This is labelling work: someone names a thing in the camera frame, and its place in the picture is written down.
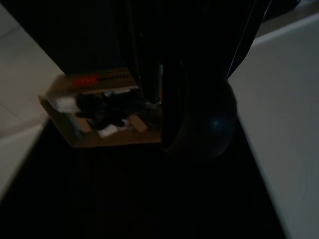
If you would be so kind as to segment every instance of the white surface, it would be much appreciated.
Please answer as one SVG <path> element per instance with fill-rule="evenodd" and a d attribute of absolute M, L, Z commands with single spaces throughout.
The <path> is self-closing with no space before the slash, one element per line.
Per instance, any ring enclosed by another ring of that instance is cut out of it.
<path fill-rule="evenodd" d="M 0 200 L 23 164 L 42 126 L 0 139 Z"/>
<path fill-rule="evenodd" d="M 105 137 L 108 137 L 114 133 L 117 133 L 118 129 L 116 128 L 116 126 L 110 124 L 105 129 L 99 130 L 98 132 L 99 132 L 100 137 L 105 138 Z"/>
<path fill-rule="evenodd" d="M 288 238 L 319 238 L 319 15 L 256 39 L 230 77 Z"/>
<path fill-rule="evenodd" d="M 79 112 L 80 109 L 76 106 L 76 99 L 74 96 L 64 96 L 59 98 L 49 99 L 52 107 L 61 113 Z"/>
<path fill-rule="evenodd" d="M 0 138 L 46 115 L 38 95 L 62 71 L 0 5 Z"/>

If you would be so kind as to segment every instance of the open cardboard box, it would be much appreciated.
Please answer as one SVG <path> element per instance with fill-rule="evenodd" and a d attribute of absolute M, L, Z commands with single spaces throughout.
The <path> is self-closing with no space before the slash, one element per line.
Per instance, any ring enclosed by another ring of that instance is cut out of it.
<path fill-rule="evenodd" d="M 101 138 L 96 130 L 92 130 L 82 137 L 77 137 L 74 134 L 73 124 L 69 117 L 55 110 L 48 100 L 54 97 L 125 89 L 138 89 L 138 86 L 127 68 L 117 68 L 85 75 L 60 76 L 54 81 L 45 96 L 39 97 L 39 100 L 55 126 L 72 147 L 97 147 L 160 142 L 159 131 L 139 133 L 135 129 L 133 131 L 120 131 L 106 138 Z"/>

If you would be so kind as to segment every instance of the black object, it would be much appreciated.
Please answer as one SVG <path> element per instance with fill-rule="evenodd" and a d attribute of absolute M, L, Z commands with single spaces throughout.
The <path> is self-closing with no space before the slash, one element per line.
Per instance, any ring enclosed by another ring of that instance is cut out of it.
<path fill-rule="evenodd" d="M 227 78 L 245 58 L 269 0 L 166 2 L 159 26 L 162 144 L 198 162 L 219 157 L 237 120 Z"/>
<path fill-rule="evenodd" d="M 138 91 L 129 91 L 122 94 L 110 94 L 108 97 L 101 94 L 77 95 L 76 105 L 81 112 L 76 113 L 78 117 L 90 119 L 93 128 L 105 129 L 113 124 L 123 127 L 126 119 L 132 114 L 144 114 L 146 111 L 146 99 L 141 97 Z"/>

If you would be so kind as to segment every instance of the box contents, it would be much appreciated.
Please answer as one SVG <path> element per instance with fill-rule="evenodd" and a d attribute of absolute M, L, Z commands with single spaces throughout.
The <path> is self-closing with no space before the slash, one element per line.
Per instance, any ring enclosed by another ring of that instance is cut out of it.
<path fill-rule="evenodd" d="M 160 105 L 141 96 L 126 68 L 59 77 L 40 102 L 74 147 L 160 142 Z"/>

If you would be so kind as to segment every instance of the red label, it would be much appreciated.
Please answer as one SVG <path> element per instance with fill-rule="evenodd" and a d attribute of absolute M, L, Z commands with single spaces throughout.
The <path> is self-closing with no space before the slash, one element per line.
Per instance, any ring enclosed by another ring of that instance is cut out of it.
<path fill-rule="evenodd" d="M 98 76 L 83 76 L 76 79 L 73 83 L 74 86 L 90 86 L 95 85 L 98 83 L 99 77 Z"/>

